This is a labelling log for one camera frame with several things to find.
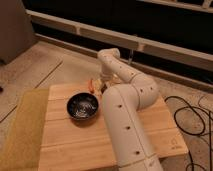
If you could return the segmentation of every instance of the cable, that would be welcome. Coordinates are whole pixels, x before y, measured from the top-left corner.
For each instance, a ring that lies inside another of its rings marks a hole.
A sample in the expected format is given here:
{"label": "cable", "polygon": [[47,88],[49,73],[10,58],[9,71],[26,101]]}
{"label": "cable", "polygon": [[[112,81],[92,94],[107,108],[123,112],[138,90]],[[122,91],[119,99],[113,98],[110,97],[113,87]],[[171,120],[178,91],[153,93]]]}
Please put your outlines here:
{"label": "cable", "polygon": [[[187,102],[184,98],[179,97],[179,96],[169,96],[169,97],[167,97],[165,99],[165,101],[168,101],[170,99],[177,99],[177,100],[180,100],[180,101],[182,101],[183,103],[186,104],[186,106],[181,107],[181,108],[177,109],[174,112],[175,123],[176,123],[177,127],[182,132],[184,132],[184,133],[186,133],[186,134],[188,134],[190,136],[196,136],[196,137],[202,139],[208,145],[208,147],[209,147],[209,159],[210,159],[209,167],[210,167],[210,171],[212,171],[212,162],[211,161],[212,161],[212,151],[213,151],[213,149],[212,149],[211,135],[212,135],[213,131],[211,130],[211,121],[213,121],[213,118],[211,116],[211,113],[213,113],[213,112],[201,105],[201,100],[203,99],[203,97],[201,97],[199,99],[199,101],[198,101],[199,107],[190,105],[189,102]],[[188,130],[185,130],[183,127],[180,126],[180,124],[179,124],[179,122],[177,120],[177,115],[178,115],[178,113],[180,113],[180,111],[185,110],[185,109],[190,109],[199,118],[199,120],[201,121],[202,129],[199,132],[189,132]],[[205,123],[204,119],[202,118],[202,115],[201,115],[200,112],[202,112],[202,114],[205,114],[206,116],[208,116],[208,120],[209,120],[209,130],[208,130],[208,132],[206,132],[206,123]],[[204,136],[207,136],[207,135],[209,135],[209,143],[203,138]],[[203,166],[194,163],[193,157],[192,157],[190,151],[189,151],[188,155],[189,155],[190,163],[186,166],[186,171],[188,171],[189,167],[191,167],[191,170],[194,171],[195,170],[195,166],[199,167],[203,171],[207,171],[207,169],[204,168]]]}
{"label": "cable", "polygon": [[201,105],[201,100],[204,98],[205,96],[202,96],[199,101],[198,101],[198,105],[205,109],[206,111],[209,112],[209,145],[210,145],[210,148],[209,148],[209,169],[210,171],[213,170],[213,166],[212,166],[212,129],[211,129],[211,114],[213,113],[211,110],[207,109],[206,107],[204,107],[203,105]]}

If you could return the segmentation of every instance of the orange object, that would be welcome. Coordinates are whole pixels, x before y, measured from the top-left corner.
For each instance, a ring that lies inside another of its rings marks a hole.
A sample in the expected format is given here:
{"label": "orange object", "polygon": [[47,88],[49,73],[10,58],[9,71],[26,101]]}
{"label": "orange object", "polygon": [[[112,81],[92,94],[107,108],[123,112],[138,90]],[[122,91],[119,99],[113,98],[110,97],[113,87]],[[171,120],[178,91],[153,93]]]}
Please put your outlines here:
{"label": "orange object", "polygon": [[95,90],[94,90],[94,86],[93,86],[92,82],[93,82],[93,79],[91,78],[88,82],[88,89],[91,94],[94,94]]}

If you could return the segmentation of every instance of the bowl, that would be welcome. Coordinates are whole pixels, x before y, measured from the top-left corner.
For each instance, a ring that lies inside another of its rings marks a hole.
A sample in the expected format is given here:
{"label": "bowl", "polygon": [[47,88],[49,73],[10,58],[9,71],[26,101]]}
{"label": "bowl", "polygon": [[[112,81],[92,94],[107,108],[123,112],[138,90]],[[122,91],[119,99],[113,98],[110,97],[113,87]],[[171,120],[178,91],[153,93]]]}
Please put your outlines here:
{"label": "bowl", "polygon": [[87,120],[94,117],[98,107],[97,98],[89,93],[76,94],[67,103],[67,111],[74,120]]}

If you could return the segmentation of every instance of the cutting board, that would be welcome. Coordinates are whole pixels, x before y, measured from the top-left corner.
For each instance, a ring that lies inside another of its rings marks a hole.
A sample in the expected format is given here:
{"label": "cutting board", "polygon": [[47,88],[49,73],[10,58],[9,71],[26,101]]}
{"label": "cutting board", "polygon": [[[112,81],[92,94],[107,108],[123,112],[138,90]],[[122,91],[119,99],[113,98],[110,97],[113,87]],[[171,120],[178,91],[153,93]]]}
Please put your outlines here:
{"label": "cutting board", "polygon": [[[69,98],[80,92],[88,92],[87,84],[50,87],[39,171],[93,170],[116,165],[101,109],[88,122],[73,121],[66,111]],[[95,95],[101,103],[100,92],[96,90]],[[160,158],[188,152],[161,96],[138,114]]]}

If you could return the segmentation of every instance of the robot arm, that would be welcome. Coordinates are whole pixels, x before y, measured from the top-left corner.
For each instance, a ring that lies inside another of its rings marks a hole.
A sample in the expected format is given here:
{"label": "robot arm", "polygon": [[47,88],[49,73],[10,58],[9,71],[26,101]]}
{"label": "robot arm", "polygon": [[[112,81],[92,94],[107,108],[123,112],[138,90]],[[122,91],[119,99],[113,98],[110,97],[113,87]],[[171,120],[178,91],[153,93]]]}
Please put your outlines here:
{"label": "robot arm", "polygon": [[101,50],[101,78],[108,81],[117,74],[125,84],[107,89],[102,97],[102,111],[120,171],[162,171],[140,118],[138,109],[152,105],[158,88],[152,78],[120,62],[117,49]]}

